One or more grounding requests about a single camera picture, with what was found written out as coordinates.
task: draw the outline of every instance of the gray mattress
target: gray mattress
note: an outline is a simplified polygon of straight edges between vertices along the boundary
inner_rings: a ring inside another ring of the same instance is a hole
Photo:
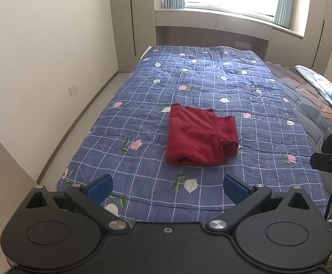
[[[329,127],[332,129],[332,107],[296,70],[269,62],[266,64],[282,85],[300,124],[309,135],[313,148],[320,152],[325,131]],[[329,196],[332,191],[332,174],[322,171],[320,174]],[[329,217],[332,218],[332,206]]]

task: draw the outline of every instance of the pink flower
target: pink flower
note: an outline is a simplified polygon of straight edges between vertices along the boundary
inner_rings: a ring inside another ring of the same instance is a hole
[[[288,161],[290,161],[291,163],[295,163],[295,156],[288,154]]]
[[[114,105],[112,106],[113,108],[118,108],[119,106],[121,106],[123,104],[123,102],[117,102],[114,103]]]
[[[132,150],[138,150],[138,148],[141,147],[142,144],[143,144],[143,143],[142,143],[142,140],[141,140],[141,139],[138,139],[138,140],[132,142],[132,144],[131,144],[131,149],[132,149]]]
[[[64,171],[64,174],[63,174],[63,176],[62,176],[62,179],[65,179],[66,176],[67,176],[67,174],[68,174],[68,168],[66,169],[66,171]]]

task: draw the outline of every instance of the screw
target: screw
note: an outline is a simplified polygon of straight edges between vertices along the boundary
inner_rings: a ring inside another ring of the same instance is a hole
[[[172,228],[163,228],[163,231],[165,233],[172,233],[173,232],[173,229]]]
[[[126,228],[126,222],[122,220],[110,221],[109,228],[113,230],[123,230],[124,228]]]
[[[215,219],[209,222],[209,226],[216,230],[222,230],[227,227],[227,223],[223,220]]]

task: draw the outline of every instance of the blue bedspread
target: blue bedspread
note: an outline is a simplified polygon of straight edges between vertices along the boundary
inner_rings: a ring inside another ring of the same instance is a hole
[[[230,47],[157,46],[141,59],[91,128],[57,184],[114,180],[103,206],[134,221],[205,224],[233,206],[224,174],[275,191],[304,187],[323,210],[327,204],[313,153],[283,89],[251,51]],[[170,105],[213,108],[233,115],[239,153],[214,167],[165,163]]]

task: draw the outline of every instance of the electrical socket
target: electrical socket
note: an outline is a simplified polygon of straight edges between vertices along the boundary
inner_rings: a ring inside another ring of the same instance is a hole
[[[70,92],[70,96],[73,97],[75,94],[77,94],[77,85],[73,83],[69,88],[68,91]]]

